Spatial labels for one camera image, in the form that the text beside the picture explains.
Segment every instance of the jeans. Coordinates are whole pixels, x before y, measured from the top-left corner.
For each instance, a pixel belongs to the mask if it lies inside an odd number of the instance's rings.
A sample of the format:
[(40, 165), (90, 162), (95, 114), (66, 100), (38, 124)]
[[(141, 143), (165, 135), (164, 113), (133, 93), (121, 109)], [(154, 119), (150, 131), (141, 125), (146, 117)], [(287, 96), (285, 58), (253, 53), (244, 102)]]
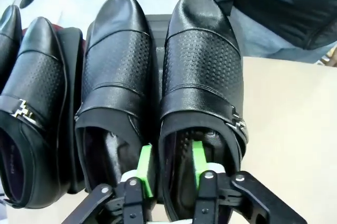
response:
[(271, 30), (249, 18), (237, 8), (232, 8), (232, 24), (241, 55), (316, 63), (337, 41), (321, 48), (305, 50), (292, 45)]

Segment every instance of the shoe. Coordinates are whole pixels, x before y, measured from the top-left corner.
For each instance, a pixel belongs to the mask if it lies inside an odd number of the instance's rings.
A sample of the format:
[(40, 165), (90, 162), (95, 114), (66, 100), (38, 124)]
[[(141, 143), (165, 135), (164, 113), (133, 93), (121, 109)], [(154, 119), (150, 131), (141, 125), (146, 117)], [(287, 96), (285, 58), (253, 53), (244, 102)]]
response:
[(81, 82), (83, 69), (83, 36), (78, 28), (61, 28), (53, 25), (65, 57), (67, 72), (67, 100), (60, 125), (58, 142), (61, 179), (69, 181), (68, 194), (76, 194), (84, 189), (84, 178), (78, 158), (75, 138), (74, 116), (81, 106)]
[(152, 40), (136, 0), (107, 0), (87, 34), (76, 141), (86, 189), (137, 168), (150, 112)]
[(239, 170), (247, 143), (242, 112), (242, 57), (229, 20), (214, 0), (180, 0), (165, 42), (158, 143), (172, 221), (194, 214), (192, 140), (203, 142), (207, 162), (229, 175)]
[(0, 19), (0, 90), (11, 74), (22, 40), (19, 8), (11, 5)]
[(64, 56), (52, 24), (34, 20), (0, 95), (0, 175), (16, 208), (43, 208), (67, 191), (58, 167), (66, 97)]

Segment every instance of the shoe toe cap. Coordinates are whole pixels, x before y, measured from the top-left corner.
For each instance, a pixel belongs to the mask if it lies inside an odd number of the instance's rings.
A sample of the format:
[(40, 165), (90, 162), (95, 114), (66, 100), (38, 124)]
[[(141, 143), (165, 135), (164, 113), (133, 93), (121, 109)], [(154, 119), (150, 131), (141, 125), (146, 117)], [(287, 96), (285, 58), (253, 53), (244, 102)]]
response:
[(61, 60), (60, 46), (53, 25), (46, 18), (32, 21), (23, 38), (19, 55), (27, 51), (40, 52)]
[(145, 15), (137, 0), (107, 0), (93, 23), (89, 47), (122, 30), (149, 34)]
[(3, 34), (16, 43), (22, 39), (21, 17), (19, 8), (8, 6), (0, 19), (0, 34)]
[(179, 0), (172, 14), (167, 37), (192, 29), (216, 33), (238, 49), (232, 26), (215, 0)]

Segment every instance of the beige surface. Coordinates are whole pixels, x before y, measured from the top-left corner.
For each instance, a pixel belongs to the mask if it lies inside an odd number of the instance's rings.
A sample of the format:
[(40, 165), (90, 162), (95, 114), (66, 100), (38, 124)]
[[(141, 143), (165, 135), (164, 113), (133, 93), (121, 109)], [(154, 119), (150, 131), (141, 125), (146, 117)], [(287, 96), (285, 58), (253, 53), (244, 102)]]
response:
[[(336, 223), (337, 68), (245, 58), (249, 171), (309, 224)], [(8, 209), (9, 223), (59, 224), (84, 193), (41, 210)], [(155, 220), (165, 220), (162, 207)], [(231, 224), (244, 224), (234, 215)]]

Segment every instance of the metal screw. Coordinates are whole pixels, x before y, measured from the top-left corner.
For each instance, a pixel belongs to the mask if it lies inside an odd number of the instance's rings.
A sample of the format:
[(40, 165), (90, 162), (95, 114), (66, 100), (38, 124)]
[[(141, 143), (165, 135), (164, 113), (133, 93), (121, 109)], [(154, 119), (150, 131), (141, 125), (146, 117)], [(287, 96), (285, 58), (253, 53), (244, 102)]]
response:
[(103, 187), (102, 190), (101, 190), (101, 192), (103, 194), (107, 193), (108, 191), (109, 191), (109, 188), (107, 188), (107, 187)]
[(244, 180), (244, 176), (241, 175), (241, 174), (236, 175), (235, 180), (238, 181), (238, 182), (242, 182)]
[(137, 184), (137, 180), (132, 179), (132, 180), (130, 181), (130, 186), (134, 186), (134, 185), (136, 185), (136, 184)]
[(213, 173), (209, 171), (205, 173), (205, 178), (213, 178), (213, 177), (214, 177)]

